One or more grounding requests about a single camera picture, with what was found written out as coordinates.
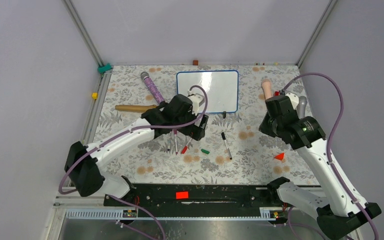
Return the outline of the blue framed whiteboard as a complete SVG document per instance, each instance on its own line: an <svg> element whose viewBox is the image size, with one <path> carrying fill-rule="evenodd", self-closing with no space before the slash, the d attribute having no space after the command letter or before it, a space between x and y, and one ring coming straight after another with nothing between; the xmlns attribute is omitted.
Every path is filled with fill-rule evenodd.
<svg viewBox="0 0 384 240"><path fill-rule="evenodd" d="M176 74L177 93L186 95L191 86L201 86L207 94L207 113L235 113L239 107L237 70L181 71Z"/></svg>

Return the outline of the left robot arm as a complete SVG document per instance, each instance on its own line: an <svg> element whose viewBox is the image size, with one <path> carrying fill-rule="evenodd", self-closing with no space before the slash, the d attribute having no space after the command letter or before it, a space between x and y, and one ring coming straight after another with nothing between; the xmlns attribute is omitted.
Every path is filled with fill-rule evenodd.
<svg viewBox="0 0 384 240"><path fill-rule="evenodd" d="M119 132L87 145L75 142L71 145L65 163L64 179L69 178L81 197L101 193L115 196L124 206L132 204L135 192L126 177L115 176L105 167L115 157L140 144L154 140L177 130L199 141L205 136L208 116L200 107L208 107L204 94L188 92L175 95L169 103L162 102L148 109L135 122Z"/></svg>

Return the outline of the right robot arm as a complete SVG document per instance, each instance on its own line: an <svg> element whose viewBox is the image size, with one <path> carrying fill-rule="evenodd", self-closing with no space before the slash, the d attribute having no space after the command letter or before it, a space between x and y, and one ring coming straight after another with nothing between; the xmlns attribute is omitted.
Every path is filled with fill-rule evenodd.
<svg viewBox="0 0 384 240"><path fill-rule="evenodd" d="M267 113L259 131L290 145L310 167L325 194L319 197L279 177L267 184L266 198L271 205L286 203L305 212L331 240L346 237L381 214L380 206L368 202L336 163L326 134L315 118L299 118L286 95L268 98L265 105Z"/></svg>

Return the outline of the purple whiteboard marker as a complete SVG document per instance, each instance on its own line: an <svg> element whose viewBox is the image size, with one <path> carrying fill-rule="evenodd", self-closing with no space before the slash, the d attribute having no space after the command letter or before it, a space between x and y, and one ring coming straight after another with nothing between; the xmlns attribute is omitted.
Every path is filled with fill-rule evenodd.
<svg viewBox="0 0 384 240"><path fill-rule="evenodd" d="M177 133L178 133L177 129L174 129L173 130L173 136L174 136L174 147L175 147L175 154L176 155L179 152L179 150L178 150L178 139L177 139L178 136L177 136Z"/></svg>

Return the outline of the blue whiteboard marker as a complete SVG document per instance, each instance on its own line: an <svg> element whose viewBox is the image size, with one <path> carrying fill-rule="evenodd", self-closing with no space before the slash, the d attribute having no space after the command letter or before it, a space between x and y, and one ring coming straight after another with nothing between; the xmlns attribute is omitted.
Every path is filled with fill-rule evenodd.
<svg viewBox="0 0 384 240"><path fill-rule="evenodd" d="M168 142L167 142L167 152L169 153L171 151L171 141L172 141L172 137L169 135L168 136Z"/></svg>

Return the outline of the red whiteboard marker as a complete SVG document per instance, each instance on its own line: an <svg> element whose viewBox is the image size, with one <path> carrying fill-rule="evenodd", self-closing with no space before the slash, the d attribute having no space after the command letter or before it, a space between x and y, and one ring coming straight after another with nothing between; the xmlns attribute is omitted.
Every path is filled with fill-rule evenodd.
<svg viewBox="0 0 384 240"><path fill-rule="evenodd" d="M190 145L190 143L191 143L192 140L193 140L193 138L190 137L189 140L187 141L187 143L185 144L185 146L183 147L182 151L181 151L181 154L182 154L182 155L186 153L186 151L188 150L189 145Z"/></svg>

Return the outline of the black whiteboard marker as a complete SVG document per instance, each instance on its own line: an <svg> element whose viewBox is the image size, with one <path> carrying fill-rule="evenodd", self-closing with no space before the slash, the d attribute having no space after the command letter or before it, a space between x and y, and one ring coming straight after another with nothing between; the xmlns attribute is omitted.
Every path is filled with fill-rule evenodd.
<svg viewBox="0 0 384 240"><path fill-rule="evenodd" d="M233 159L233 156L232 156L232 153L231 153L230 148L229 148L229 146L228 146L227 138L226 138L226 135L225 135L224 132L221 132L221 137L222 137L222 140L223 140L223 142L224 142L224 145L225 145L225 148L226 148L228 157L229 157L230 160L232 160L232 159Z"/></svg>

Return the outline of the silver toy microphone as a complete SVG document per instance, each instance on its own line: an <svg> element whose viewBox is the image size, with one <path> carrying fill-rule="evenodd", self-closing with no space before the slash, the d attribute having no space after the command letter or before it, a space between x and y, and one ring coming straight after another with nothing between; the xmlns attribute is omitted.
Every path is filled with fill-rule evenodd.
<svg viewBox="0 0 384 240"><path fill-rule="evenodd" d="M302 119L306 116L307 104L308 104L308 100L305 96L299 96L298 97L298 105L296 107L296 111L297 111L298 117L300 119Z"/></svg>

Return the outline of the red triangular block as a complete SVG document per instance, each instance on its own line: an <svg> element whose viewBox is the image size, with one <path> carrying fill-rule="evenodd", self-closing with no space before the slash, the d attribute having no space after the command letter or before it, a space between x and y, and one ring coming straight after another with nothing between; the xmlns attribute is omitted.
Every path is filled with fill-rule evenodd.
<svg viewBox="0 0 384 240"><path fill-rule="evenodd" d="M274 156L274 159L279 160L279 161L283 161L283 160L284 160L284 157L285 157L285 153L282 152L282 153L280 153L280 154Z"/></svg>

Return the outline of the pink toy microphone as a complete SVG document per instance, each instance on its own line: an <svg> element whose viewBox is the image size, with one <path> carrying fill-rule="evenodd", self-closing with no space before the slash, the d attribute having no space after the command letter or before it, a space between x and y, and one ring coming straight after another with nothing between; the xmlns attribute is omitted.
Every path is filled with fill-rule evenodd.
<svg viewBox="0 0 384 240"><path fill-rule="evenodd" d="M274 96L272 91L272 82L268 78L262 80L261 88L263 90L265 100L268 100Z"/></svg>

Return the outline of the tan toy microphone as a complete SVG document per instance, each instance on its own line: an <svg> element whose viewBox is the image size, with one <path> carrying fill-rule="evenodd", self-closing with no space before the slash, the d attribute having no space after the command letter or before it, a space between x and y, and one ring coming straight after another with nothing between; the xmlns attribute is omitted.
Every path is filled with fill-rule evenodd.
<svg viewBox="0 0 384 240"><path fill-rule="evenodd" d="M132 113L145 113L150 109L155 109L157 105L116 105L114 108L121 112L132 112Z"/></svg>

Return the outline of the purple glitter toy microphone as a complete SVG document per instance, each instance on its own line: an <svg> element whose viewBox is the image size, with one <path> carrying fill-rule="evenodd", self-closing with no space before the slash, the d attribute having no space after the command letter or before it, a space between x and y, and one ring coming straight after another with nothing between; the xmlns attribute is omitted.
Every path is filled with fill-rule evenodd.
<svg viewBox="0 0 384 240"><path fill-rule="evenodd" d="M144 82L145 86L150 91L151 95L156 100L157 104L160 105L162 102L165 101L164 97L162 96L161 92L153 82L153 80L150 78L150 75L148 72L144 71L140 74L141 80Z"/></svg>

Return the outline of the floral table mat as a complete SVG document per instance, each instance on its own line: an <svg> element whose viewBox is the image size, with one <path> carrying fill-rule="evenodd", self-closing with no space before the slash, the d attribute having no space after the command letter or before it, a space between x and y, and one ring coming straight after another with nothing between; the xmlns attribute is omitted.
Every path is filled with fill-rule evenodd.
<svg viewBox="0 0 384 240"><path fill-rule="evenodd" d="M177 93L176 75L183 71L236 70L238 110L223 116L210 114L205 137L192 140L185 154L182 149L189 138L165 134L142 143L115 157L105 171L126 176L132 183L156 184L234 184L264 185L278 177L286 177L296 185L316 186L318 181L306 162L280 139L259 132L266 106L261 87L269 79L273 90L287 86L298 96L306 94L303 83L291 79L300 74L295 65L117 65L104 82L103 105L94 135L103 140L135 122L139 114L115 110L119 104L149 106L155 99L140 75L148 72L166 100ZM229 159L221 132L232 154ZM171 136L171 150L167 152ZM204 154L201 149L210 151ZM274 156L284 153L282 161Z"/></svg>

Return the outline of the yellow cube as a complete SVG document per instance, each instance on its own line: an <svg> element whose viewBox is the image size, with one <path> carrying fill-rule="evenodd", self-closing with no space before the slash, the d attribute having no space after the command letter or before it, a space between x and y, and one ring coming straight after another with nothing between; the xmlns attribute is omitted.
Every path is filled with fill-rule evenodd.
<svg viewBox="0 0 384 240"><path fill-rule="evenodd" d="M92 93L91 97L96 100L98 98L98 93L97 92L94 92Z"/></svg>

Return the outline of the red tape label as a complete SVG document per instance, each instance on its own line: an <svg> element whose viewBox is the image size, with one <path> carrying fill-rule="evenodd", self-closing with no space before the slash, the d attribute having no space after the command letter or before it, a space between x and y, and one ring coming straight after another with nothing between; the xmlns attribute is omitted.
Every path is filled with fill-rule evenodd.
<svg viewBox="0 0 384 240"><path fill-rule="evenodd" d="M175 199L176 200L183 200L189 198L189 192L188 191L178 191L175 193Z"/></svg>

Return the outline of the teal corner block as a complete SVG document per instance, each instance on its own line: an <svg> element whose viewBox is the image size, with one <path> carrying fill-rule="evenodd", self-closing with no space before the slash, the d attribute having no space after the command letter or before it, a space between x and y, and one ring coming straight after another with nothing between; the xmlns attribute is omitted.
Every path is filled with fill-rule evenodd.
<svg viewBox="0 0 384 240"><path fill-rule="evenodd" d="M112 65L110 63L107 63L107 64L105 64L103 66L98 67L97 71L98 71L99 74L103 74L106 71L111 70L112 68L113 68Z"/></svg>

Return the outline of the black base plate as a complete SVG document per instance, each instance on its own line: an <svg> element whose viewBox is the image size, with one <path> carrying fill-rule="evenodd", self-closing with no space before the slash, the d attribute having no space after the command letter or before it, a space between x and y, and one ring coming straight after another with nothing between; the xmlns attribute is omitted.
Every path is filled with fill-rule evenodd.
<svg viewBox="0 0 384 240"><path fill-rule="evenodd" d="M176 192L187 191L188 199L176 199ZM109 196L105 207L137 204L158 218L270 218L287 215L288 203L275 200L265 185L135 184L121 203Z"/></svg>

